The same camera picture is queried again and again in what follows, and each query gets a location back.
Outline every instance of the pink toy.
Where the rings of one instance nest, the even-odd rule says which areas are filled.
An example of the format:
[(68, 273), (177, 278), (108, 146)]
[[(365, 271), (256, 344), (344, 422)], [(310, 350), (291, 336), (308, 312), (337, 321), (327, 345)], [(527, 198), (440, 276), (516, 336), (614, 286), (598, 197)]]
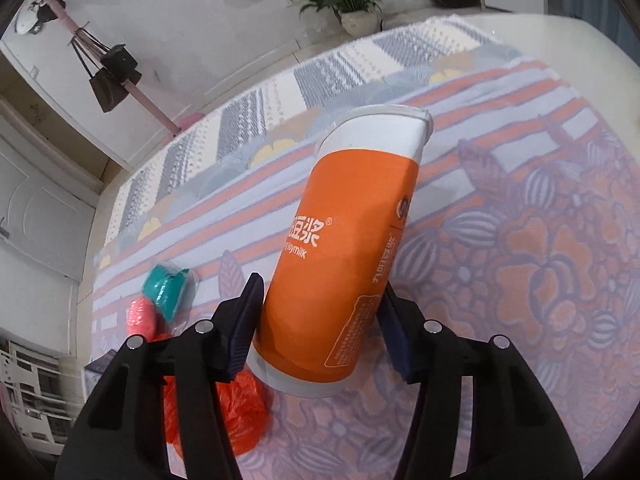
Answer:
[(156, 306), (144, 296), (131, 302), (127, 316), (127, 335), (134, 334), (144, 336), (147, 341), (156, 336)]

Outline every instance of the orange stripe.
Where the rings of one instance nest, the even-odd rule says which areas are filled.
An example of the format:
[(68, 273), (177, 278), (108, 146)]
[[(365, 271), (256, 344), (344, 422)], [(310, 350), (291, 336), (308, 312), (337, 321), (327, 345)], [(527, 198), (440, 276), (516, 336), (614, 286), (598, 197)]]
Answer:
[[(279, 232), (277, 234), (271, 235), (268, 238), (264, 238), (258, 243), (248, 245), (247, 247), (238, 249), (234, 252), (234, 258), (238, 261), (238, 263), (242, 266), (247, 264), (248, 262), (252, 262), (255, 260), (259, 260), (260, 258), (265, 258), (270, 254), (273, 254), (276, 251), (282, 250), (284, 245), (284, 238), (286, 238), (287, 232)], [(220, 271), (220, 258), (213, 260), (212, 262), (207, 262), (206, 264), (202, 264), (193, 269), (193, 272), (196, 273), (198, 280), (200, 282), (204, 282), (209, 278), (213, 278)], [(96, 314), (100, 313), (100, 317), (104, 317), (108, 314), (112, 314), (113, 312), (118, 312), (121, 309), (126, 309), (129, 307), (132, 301), (140, 297), (140, 294), (131, 294), (124, 298), (120, 298), (113, 303), (108, 304), (106, 307), (98, 310)]]
[(510, 105), (519, 105), (524, 102), (530, 101), (536, 97), (539, 97), (553, 88), (558, 88), (559, 85), (556, 81), (544, 80), (539, 83), (527, 86), (521, 90), (512, 92), (501, 97), (490, 99), (477, 105), (469, 105), (452, 110), (447, 114), (438, 116), (435, 118), (435, 127), (438, 130), (444, 130), (454, 124), (461, 123), (462, 121), (473, 117), (482, 112), (489, 110), (495, 110), (496, 108), (503, 108)]
[(278, 173), (280, 170), (283, 170), (284, 168), (291, 166), (297, 161), (302, 160), (303, 158), (311, 155), (314, 152), (314, 149), (315, 149), (315, 146), (313, 145), (305, 146), (304, 148), (287, 153), (287, 155), (283, 155), (281, 158), (277, 158), (273, 162), (267, 163), (265, 166), (255, 171), (255, 173), (252, 173), (249, 176), (242, 179), (241, 181), (236, 182), (235, 184), (231, 185), (226, 189), (223, 189), (219, 193), (208, 198), (204, 202), (198, 204), (196, 207), (189, 209), (188, 211), (185, 211), (183, 214), (181, 214), (174, 220), (171, 220), (170, 222), (167, 222), (166, 224), (164, 224), (161, 229), (154, 231), (149, 236), (145, 237), (143, 240), (140, 240), (139, 242), (133, 244), (131, 247), (128, 247), (127, 249), (122, 251), (120, 254), (118, 254), (114, 258), (111, 265), (116, 264), (122, 261), (127, 256), (130, 256), (135, 252), (139, 251), (142, 247), (147, 245), (150, 241), (158, 238), (161, 234), (171, 229), (174, 229), (176, 227), (180, 227), (181, 225), (187, 223), (190, 220), (199, 218), (204, 213), (209, 212), (213, 208), (232, 199), (233, 197), (241, 194), (242, 192), (245, 192), (248, 189), (251, 189), (253, 186), (255, 186), (256, 184), (259, 184), (260, 182), (267, 179), (271, 175)]
[[(589, 130), (586, 134), (584, 134), (580, 138), (582, 143), (587, 143), (589, 140), (593, 139), (593, 137), (595, 137), (599, 133), (600, 128), (601, 128), (601, 125), (596, 124), (596, 126), (594, 126), (591, 130)], [(512, 178), (517, 182), (521, 182), (524, 178), (530, 175), (531, 172), (535, 170), (537, 167), (541, 166), (542, 164), (547, 164), (551, 161), (559, 160), (563, 157), (566, 157), (570, 150), (571, 150), (571, 147), (569, 146), (565, 148), (560, 148), (555, 152), (551, 152), (547, 155), (533, 157), (531, 160), (528, 160), (525, 164), (523, 164), (517, 170), (513, 171), (513, 173), (510, 173), (510, 178)], [(484, 202), (484, 197), (482, 197), (482, 194), (480, 192), (475, 191), (472, 193), (472, 196), (469, 197), (469, 199), (465, 200), (464, 202), (460, 202), (454, 206), (451, 206), (446, 211), (443, 211), (442, 213), (439, 213), (436, 216), (427, 218), (426, 220), (424, 220), (423, 222), (420, 222), (419, 224), (414, 224), (410, 228), (408, 227), (407, 229), (405, 229), (405, 232), (407, 232), (408, 234), (415, 234), (418, 231), (421, 231), (422, 229), (425, 229), (427, 227), (440, 227), (442, 226), (444, 220), (447, 217), (453, 216), (459, 212), (462, 212), (471, 206), (479, 206), (482, 204), (482, 202)]]
[(421, 108), (451, 97), (452, 95), (457, 94), (458, 92), (476, 83), (498, 79), (503, 75), (514, 72), (523, 72), (525, 70), (528, 70), (529, 68), (546, 68), (546, 65), (544, 65), (542, 62), (534, 60), (525, 61), (513, 68), (494, 68), (485, 72), (479, 72), (470, 76), (462, 77), (460, 79), (455, 79), (454, 81), (451, 81), (449, 83), (444, 83), (439, 88), (425, 92), (424, 94), (418, 95), (416, 97), (412, 97), (404, 104)]
[(213, 225), (201, 229), (186, 240), (181, 240), (177, 244), (165, 249), (146, 262), (127, 269), (125, 272), (113, 278), (110, 282), (102, 286), (100, 289), (94, 290), (94, 300), (96, 298), (101, 298), (105, 293), (108, 292), (108, 290), (110, 290), (114, 286), (120, 285), (121, 283), (140, 276), (145, 272), (149, 272), (153, 266), (153, 262), (170, 260), (171, 258), (179, 256), (180, 254), (183, 254), (190, 249), (196, 248), (200, 244), (208, 241), (210, 238), (222, 234), (223, 232), (226, 232), (235, 226), (248, 223), (252, 220), (260, 218), (266, 213), (269, 213), (286, 203), (293, 202), (295, 199), (299, 198), (302, 195), (304, 189), (305, 183), (289, 187), (288, 189), (281, 191), (275, 196), (269, 197), (268, 199), (260, 202), (259, 204), (256, 204), (255, 206), (252, 206), (249, 209), (239, 211), (235, 215), (228, 216), (220, 222), (216, 222)]
[[(551, 116), (556, 121), (565, 121), (573, 117), (578, 110), (584, 107), (584, 99), (574, 99), (569, 101), (563, 107), (553, 111)], [(493, 149), (500, 144), (510, 142), (519, 137), (523, 137), (535, 132), (539, 132), (545, 129), (545, 125), (540, 118), (525, 121), (523, 123), (508, 124), (499, 130), (495, 130), (490, 134), (485, 134), (482, 137), (473, 139), (473, 142), (485, 149)], [(452, 152), (446, 153), (441, 158), (429, 162), (420, 167), (418, 171), (418, 184), (427, 182), (432, 178), (447, 173), (454, 168), (460, 167), (460, 158), (458, 152), (453, 148)]]
[[(268, 282), (264, 282), (264, 290), (269, 290), (269, 285), (271, 285), (270, 280)], [(229, 298), (218, 298), (217, 300), (207, 301), (207, 303), (203, 303), (197, 306), (189, 313), (189, 319), (192, 320), (192, 323), (194, 323), (196, 321), (196, 316), (201, 316), (202, 314), (209, 314), (210, 316), (212, 316), (212, 314), (215, 313), (218, 305), (228, 299)]]

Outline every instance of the teal toy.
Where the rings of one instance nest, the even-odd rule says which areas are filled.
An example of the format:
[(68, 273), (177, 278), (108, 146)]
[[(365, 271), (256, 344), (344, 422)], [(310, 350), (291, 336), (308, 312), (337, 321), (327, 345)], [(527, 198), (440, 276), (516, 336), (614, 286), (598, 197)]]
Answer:
[(180, 307), (188, 273), (189, 269), (183, 269), (174, 274), (165, 266), (156, 265), (142, 286), (142, 294), (154, 302), (164, 319), (169, 322), (174, 320)]

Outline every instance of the bed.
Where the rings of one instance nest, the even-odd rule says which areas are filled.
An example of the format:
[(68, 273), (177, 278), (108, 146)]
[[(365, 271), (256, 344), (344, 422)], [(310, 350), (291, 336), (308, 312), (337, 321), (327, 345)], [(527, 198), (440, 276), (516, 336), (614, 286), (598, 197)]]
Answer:
[[(455, 16), (280, 73), (133, 175), (95, 259), (94, 357), (123, 343), (127, 307), (156, 262), (199, 278), (178, 330), (238, 295), (249, 273), (268, 283), (316, 137), (345, 111), (379, 103), (428, 108), (436, 124), (391, 275), (396, 292), (458, 335), (508, 335), (589, 472), (640, 399), (638, 166), (554, 70)], [(470, 435), (464, 391), (461, 450)], [(239, 458), (242, 474), (392, 478), (416, 397), (372, 328), (344, 393), (274, 393), (272, 427)], [(454, 472), (464, 469), (460, 452)]]

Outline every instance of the orange cup label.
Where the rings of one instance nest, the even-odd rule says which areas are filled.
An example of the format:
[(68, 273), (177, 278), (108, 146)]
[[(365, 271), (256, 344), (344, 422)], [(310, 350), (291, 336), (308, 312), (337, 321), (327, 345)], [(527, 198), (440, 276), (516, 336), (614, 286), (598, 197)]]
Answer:
[(348, 377), (380, 304), (418, 174), (415, 161), (341, 150), (313, 168), (254, 339), (305, 381)]

